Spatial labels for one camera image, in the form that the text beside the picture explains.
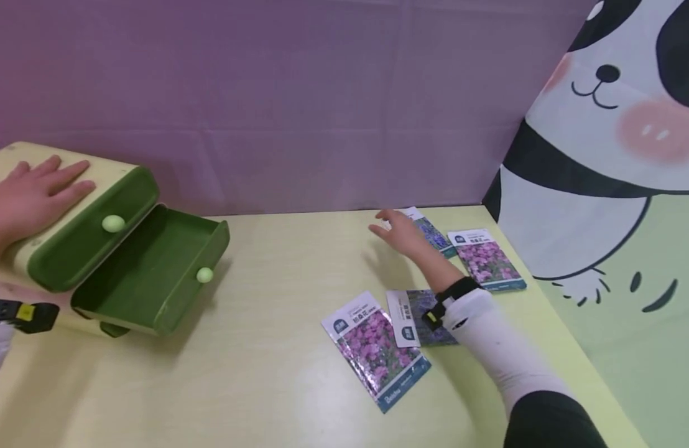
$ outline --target seed packet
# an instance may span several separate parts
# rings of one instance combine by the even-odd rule
[[[450,231],[449,239],[471,277],[487,291],[511,291],[525,289],[527,286],[508,256],[485,228]]]
[[[387,291],[387,306],[398,347],[457,344],[443,327],[432,331],[422,322],[422,316],[434,305],[436,298],[431,289]]]
[[[433,223],[429,222],[416,207],[405,208],[401,212],[407,215],[410,220],[414,221],[417,227],[424,232],[424,237],[429,241],[429,244],[434,246],[436,250],[447,258],[452,258],[452,256],[456,255],[456,248],[452,243],[449,242],[446,236],[442,235],[442,232],[436,230]]]
[[[369,292],[322,321],[340,353],[386,413],[431,364],[416,348],[398,348],[389,316]]]

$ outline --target black wristband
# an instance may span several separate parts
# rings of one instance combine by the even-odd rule
[[[469,292],[475,289],[481,289],[481,285],[476,282],[475,279],[471,277],[465,277],[463,279],[457,280],[450,287],[444,289],[444,291],[436,294],[436,301],[443,302],[448,298],[452,298],[454,301],[459,297],[466,296]]]
[[[454,282],[450,287],[444,289],[443,292],[436,294],[436,305],[434,305],[431,310],[424,312],[422,321],[424,321],[424,324],[432,331],[439,329],[439,327],[443,325],[442,318],[446,314],[444,301],[447,299],[456,301],[475,289],[481,289],[481,285],[478,284],[475,279],[465,277],[457,280],[457,282]]]
[[[23,303],[0,299],[0,324],[13,325],[25,334],[42,333],[52,329],[58,306],[53,303]]]

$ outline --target panda eye patch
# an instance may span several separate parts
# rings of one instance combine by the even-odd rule
[[[689,107],[689,0],[683,1],[660,29],[655,52],[665,90]]]
[[[593,6],[569,52],[595,44],[614,32],[640,6],[641,0],[603,0]]]

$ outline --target panda wall decal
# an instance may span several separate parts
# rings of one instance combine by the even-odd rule
[[[689,0],[599,1],[483,203],[534,277],[584,306],[660,195],[689,195]]]

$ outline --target panda nose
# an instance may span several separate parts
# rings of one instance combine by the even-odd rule
[[[621,77],[621,71],[612,65],[602,65],[596,70],[596,77],[600,82],[616,82]]]

